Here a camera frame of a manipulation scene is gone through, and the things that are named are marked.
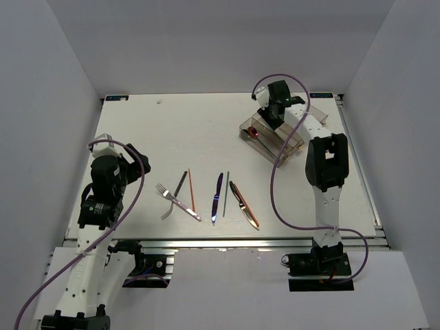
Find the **iridescent rainbow spoon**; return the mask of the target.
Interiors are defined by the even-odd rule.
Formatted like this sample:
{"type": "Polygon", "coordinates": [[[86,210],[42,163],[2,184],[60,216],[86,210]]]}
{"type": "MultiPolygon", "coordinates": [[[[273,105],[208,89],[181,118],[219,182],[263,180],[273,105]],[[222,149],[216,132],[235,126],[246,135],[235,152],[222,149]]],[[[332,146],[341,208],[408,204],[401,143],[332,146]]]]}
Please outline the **iridescent rainbow spoon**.
{"type": "Polygon", "coordinates": [[[275,154],[273,154],[273,152],[271,152],[270,149],[259,139],[259,132],[254,126],[249,126],[247,132],[249,136],[271,156],[272,159],[276,160],[275,154]]]}

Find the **pink handled fork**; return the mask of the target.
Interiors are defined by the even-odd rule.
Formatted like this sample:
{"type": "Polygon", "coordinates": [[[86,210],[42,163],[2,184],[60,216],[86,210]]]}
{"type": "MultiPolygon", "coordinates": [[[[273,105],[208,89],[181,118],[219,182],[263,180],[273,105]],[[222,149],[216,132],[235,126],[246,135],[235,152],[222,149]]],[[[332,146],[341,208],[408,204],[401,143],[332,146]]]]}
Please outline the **pink handled fork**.
{"type": "Polygon", "coordinates": [[[171,203],[173,205],[178,206],[179,208],[181,208],[182,210],[184,210],[186,213],[188,213],[191,217],[193,217],[194,219],[196,219],[197,221],[201,222],[202,219],[201,217],[192,209],[190,209],[188,206],[186,206],[185,204],[183,204],[180,200],[178,200],[176,197],[174,197],[168,189],[166,189],[163,185],[161,184],[157,184],[156,189],[161,193],[161,195],[163,196],[163,198],[171,201],[171,203]]]}

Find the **black silver chopstick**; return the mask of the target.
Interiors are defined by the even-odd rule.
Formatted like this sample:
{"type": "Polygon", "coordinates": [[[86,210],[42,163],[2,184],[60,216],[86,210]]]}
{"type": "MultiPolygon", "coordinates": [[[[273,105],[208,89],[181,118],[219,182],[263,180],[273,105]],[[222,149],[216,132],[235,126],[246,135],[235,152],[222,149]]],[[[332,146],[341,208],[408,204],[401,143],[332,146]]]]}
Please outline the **black silver chopstick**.
{"type": "Polygon", "coordinates": [[[178,196],[178,194],[179,194],[179,192],[180,192],[180,190],[181,190],[181,188],[182,188],[182,186],[183,186],[183,184],[184,184],[184,182],[185,182],[185,179],[186,179],[187,175],[188,175],[188,171],[185,170],[185,171],[183,172],[183,174],[182,174],[180,180],[179,180],[179,183],[178,183],[176,189],[175,189],[175,194],[174,194],[175,197],[178,196]]]}

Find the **teal chopstick long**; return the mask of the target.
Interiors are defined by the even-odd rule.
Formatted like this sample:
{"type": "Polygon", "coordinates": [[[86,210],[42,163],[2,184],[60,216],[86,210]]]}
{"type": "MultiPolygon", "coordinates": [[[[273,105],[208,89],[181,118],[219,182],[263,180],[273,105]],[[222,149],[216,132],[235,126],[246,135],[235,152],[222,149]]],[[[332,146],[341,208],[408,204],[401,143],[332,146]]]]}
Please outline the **teal chopstick long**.
{"type": "Polygon", "coordinates": [[[224,200],[223,200],[223,214],[222,216],[225,217],[226,215],[226,206],[228,201],[228,185],[230,180],[230,171],[227,171],[226,174],[226,180],[225,180],[225,194],[224,194],[224,200]]]}

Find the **iridescent purple knife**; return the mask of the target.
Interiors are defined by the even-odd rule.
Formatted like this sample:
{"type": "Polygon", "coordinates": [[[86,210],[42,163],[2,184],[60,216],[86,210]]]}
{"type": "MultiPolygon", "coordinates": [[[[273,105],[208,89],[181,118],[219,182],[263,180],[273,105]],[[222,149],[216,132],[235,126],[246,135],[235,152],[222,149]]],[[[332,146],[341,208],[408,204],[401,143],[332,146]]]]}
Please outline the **iridescent purple knife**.
{"type": "Polygon", "coordinates": [[[211,222],[213,225],[215,225],[217,220],[217,210],[218,210],[218,204],[219,204],[219,197],[221,193],[221,187],[223,183],[223,173],[220,173],[217,179],[217,185],[216,185],[216,193],[214,194],[213,201],[212,201],[212,210],[211,210],[211,222]]]}

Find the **black handled knife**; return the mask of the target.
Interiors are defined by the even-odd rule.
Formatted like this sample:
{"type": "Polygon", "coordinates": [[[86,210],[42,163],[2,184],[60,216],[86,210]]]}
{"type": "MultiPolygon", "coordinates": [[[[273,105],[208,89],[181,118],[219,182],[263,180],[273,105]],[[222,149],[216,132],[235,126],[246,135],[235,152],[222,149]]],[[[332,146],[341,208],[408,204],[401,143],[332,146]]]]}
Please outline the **black handled knife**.
{"type": "Polygon", "coordinates": [[[233,195],[235,196],[235,198],[237,199],[237,201],[238,201],[238,203],[239,203],[239,207],[240,207],[242,213],[245,215],[245,218],[247,219],[247,217],[246,217],[247,214],[245,213],[244,205],[243,205],[243,203],[241,202],[241,199],[240,199],[240,197],[238,196],[238,193],[237,193],[236,188],[235,188],[235,186],[237,186],[237,185],[236,185],[234,182],[229,181],[229,186],[230,186],[230,189],[231,189],[233,195]]]}

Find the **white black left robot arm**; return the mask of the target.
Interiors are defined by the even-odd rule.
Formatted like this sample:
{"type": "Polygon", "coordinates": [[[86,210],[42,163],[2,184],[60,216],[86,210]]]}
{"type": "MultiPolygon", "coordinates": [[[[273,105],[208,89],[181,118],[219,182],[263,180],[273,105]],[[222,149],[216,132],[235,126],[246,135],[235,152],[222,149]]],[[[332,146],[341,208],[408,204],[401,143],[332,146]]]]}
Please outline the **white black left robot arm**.
{"type": "Polygon", "coordinates": [[[132,144],[124,146],[128,162],[116,142],[91,144],[91,183],[82,192],[75,259],[55,311],[41,321],[42,329],[109,329],[111,311],[129,274],[145,266],[138,241],[114,241],[116,228],[129,210],[122,200],[129,184],[144,180],[151,166],[132,144]]]}

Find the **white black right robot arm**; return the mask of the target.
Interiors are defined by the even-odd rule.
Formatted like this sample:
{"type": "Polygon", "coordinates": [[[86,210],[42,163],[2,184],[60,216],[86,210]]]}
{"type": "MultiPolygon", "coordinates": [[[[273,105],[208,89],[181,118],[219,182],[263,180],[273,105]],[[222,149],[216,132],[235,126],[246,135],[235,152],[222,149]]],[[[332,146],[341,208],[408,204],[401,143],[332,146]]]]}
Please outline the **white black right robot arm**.
{"type": "Polygon", "coordinates": [[[305,174],[316,205],[316,229],[311,252],[294,265],[300,274],[332,274],[343,257],[339,226],[339,200],[349,174],[348,141],[332,133],[307,110],[309,103],[292,96],[285,80],[270,83],[257,93],[260,116],[277,129],[287,124],[308,144],[305,174]]]}

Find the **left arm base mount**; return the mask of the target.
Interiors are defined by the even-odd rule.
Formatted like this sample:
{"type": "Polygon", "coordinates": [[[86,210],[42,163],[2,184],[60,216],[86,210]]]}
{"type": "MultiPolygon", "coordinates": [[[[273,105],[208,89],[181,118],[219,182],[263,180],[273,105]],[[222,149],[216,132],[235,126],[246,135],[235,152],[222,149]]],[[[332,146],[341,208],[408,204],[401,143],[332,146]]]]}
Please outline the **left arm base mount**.
{"type": "Polygon", "coordinates": [[[133,269],[123,282],[123,288],[167,288],[171,281],[170,254],[145,252],[139,241],[118,241],[108,247],[109,260],[127,254],[133,269]]]}

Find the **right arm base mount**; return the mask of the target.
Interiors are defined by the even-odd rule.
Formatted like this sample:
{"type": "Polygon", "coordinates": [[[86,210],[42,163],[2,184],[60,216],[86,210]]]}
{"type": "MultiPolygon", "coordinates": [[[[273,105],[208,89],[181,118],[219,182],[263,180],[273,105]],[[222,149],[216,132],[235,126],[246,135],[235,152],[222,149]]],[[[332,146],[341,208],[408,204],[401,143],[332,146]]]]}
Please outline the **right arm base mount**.
{"type": "Polygon", "coordinates": [[[351,292],[354,290],[347,253],[342,258],[319,263],[311,253],[285,254],[281,264],[288,269],[290,292],[351,292]]]}

